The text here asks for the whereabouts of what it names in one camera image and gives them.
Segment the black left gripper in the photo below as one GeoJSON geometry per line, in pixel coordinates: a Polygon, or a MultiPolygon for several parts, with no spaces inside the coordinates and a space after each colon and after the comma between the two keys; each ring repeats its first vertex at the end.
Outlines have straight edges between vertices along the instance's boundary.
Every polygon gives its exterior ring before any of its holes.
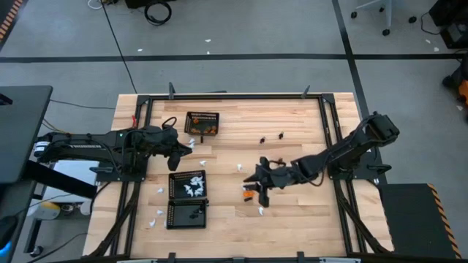
{"type": "Polygon", "coordinates": [[[176,171],[181,157],[192,153],[192,149],[178,141],[178,132],[173,127],[159,128],[148,126],[146,139],[149,142],[147,153],[168,156],[167,167],[170,171],[176,171]]]}

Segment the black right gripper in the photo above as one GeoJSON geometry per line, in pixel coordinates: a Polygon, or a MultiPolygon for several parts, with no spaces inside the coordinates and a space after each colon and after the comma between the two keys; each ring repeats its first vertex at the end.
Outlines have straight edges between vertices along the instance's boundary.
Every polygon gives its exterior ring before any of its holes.
{"type": "MultiPolygon", "coordinates": [[[[282,161],[270,161],[266,168],[267,177],[262,174],[253,174],[244,179],[245,183],[264,183],[267,181],[267,188],[284,188],[286,186],[293,186],[297,184],[307,183],[305,177],[298,169],[293,166],[287,166],[282,161]]],[[[269,207],[268,190],[261,189],[259,191],[259,203],[263,207],[269,207]]]]}

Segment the black slotted plastic basket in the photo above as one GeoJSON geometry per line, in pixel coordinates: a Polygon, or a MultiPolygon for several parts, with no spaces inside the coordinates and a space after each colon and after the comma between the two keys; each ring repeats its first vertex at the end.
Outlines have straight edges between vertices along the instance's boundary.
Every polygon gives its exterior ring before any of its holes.
{"type": "Polygon", "coordinates": [[[207,205],[205,199],[173,200],[167,204],[167,229],[204,229],[207,224],[207,205]],[[190,216],[198,209],[204,209],[198,218],[190,216]]]}
{"type": "Polygon", "coordinates": [[[184,132],[190,135],[216,136],[219,132],[219,113],[187,112],[184,132]],[[200,122],[194,123],[194,118],[199,118],[200,122]],[[216,133],[207,134],[207,132],[205,132],[205,128],[212,125],[216,126],[216,133]],[[192,128],[199,129],[201,133],[192,133],[192,128]]]}
{"type": "Polygon", "coordinates": [[[169,174],[169,199],[202,199],[207,196],[205,170],[196,170],[189,172],[177,172],[169,174]],[[203,177],[204,184],[198,182],[191,183],[193,177],[203,177]],[[192,187],[192,194],[187,194],[184,185],[192,187]],[[204,185],[203,195],[196,197],[195,192],[201,185],[204,185]]]}

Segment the black desk leg beam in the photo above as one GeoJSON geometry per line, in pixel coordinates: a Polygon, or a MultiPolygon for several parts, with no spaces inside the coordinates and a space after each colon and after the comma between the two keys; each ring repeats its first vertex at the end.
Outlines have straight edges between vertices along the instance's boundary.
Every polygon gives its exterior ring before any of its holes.
{"type": "Polygon", "coordinates": [[[27,161],[23,172],[23,178],[34,180],[45,186],[57,188],[69,194],[92,199],[97,192],[97,187],[76,178],[57,172],[34,161],[27,161]]]}

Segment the yellow white round roll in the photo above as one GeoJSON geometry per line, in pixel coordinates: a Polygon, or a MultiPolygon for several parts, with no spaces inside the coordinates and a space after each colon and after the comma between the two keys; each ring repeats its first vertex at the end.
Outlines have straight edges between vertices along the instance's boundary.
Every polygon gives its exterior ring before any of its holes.
{"type": "Polygon", "coordinates": [[[61,212],[61,207],[52,202],[42,202],[37,205],[35,217],[39,220],[49,221],[56,219],[61,212]]]}

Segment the black hazard-striped floor mat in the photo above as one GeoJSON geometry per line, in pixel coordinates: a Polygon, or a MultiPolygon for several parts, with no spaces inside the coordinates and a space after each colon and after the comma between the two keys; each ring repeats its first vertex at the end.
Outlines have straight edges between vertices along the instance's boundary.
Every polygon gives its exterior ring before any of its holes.
{"type": "Polygon", "coordinates": [[[396,254],[461,258],[434,185],[387,184],[380,186],[380,196],[396,254]]]}

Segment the black floor device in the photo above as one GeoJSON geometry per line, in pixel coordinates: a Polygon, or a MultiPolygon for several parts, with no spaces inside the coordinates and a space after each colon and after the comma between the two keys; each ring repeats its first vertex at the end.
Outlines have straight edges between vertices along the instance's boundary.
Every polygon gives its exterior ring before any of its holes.
{"type": "Polygon", "coordinates": [[[175,0],[124,0],[126,6],[129,9],[137,9],[140,7],[145,7],[153,1],[175,1],[175,0]]]}

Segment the black desk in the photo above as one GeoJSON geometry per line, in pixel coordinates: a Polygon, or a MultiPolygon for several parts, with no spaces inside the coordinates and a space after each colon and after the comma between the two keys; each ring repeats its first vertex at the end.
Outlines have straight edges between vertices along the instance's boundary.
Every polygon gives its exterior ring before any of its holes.
{"type": "Polygon", "coordinates": [[[53,88],[0,86],[0,184],[22,178],[53,88]]]}

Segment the grey office chair base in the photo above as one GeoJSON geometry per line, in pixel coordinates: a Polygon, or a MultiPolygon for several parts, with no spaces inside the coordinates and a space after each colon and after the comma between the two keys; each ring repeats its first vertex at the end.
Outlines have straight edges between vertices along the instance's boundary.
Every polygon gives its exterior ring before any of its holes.
{"type": "Polygon", "coordinates": [[[358,10],[367,9],[371,6],[378,6],[379,12],[385,13],[386,18],[386,28],[382,31],[384,37],[388,36],[391,33],[391,26],[393,22],[393,0],[371,0],[365,4],[357,6],[351,13],[350,18],[356,19],[358,16],[358,10]]]}

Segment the hazard-striped floor strip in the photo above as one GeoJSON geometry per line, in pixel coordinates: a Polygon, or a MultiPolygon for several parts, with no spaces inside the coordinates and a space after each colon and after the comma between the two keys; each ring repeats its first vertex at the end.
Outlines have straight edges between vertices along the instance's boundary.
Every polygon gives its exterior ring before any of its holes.
{"type": "Polygon", "coordinates": [[[0,51],[28,0],[0,0],[0,51]]]}

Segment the black and orange machine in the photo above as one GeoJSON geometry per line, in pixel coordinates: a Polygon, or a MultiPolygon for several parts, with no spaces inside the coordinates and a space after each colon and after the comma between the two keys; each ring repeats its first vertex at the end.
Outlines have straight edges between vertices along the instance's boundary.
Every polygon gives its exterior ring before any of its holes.
{"type": "Polygon", "coordinates": [[[460,60],[456,70],[442,80],[442,85],[456,94],[456,100],[463,104],[465,121],[468,123],[468,53],[460,60]]]}

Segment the black equipment box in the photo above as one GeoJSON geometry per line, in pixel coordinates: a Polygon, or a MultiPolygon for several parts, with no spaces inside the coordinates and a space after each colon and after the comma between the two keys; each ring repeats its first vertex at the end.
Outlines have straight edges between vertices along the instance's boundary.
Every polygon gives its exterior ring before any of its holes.
{"type": "Polygon", "coordinates": [[[468,49],[468,0],[437,0],[429,15],[448,49],[468,49]]]}

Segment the black aluminium table frame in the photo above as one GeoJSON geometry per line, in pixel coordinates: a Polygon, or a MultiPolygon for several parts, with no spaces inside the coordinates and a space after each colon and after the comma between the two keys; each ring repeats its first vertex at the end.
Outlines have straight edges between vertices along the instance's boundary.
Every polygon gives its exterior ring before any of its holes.
{"type": "Polygon", "coordinates": [[[274,189],[270,205],[259,214],[256,200],[245,202],[243,181],[260,157],[284,161],[316,154],[336,141],[336,129],[349,134],[360,117],[351,93],[337,93],[335,106],[316,94],[192,94],[187,99],[157,99],[143,107],[138,118],[158,126],[176,117],[184,130],[186,113],[219,113],[219,133],[198,140],[179,170],[205,170],[207,224],[204,229],[169,230],[164,226],[168,203],[167,162],[161,156],[148,162],[148,175],[140,187],[132,235],[132,258],[266,258],[343,256],[358,250],[360,238],[352,224],[343,226],[335,187],[329,178],[315,183],[274,189]],[[237,170],[237,164],[243,169],[237,170]],[[156,219],[156,225],[149,223],[156,219]],[[350,233],[344,238],[344,230],[350,233]]]}

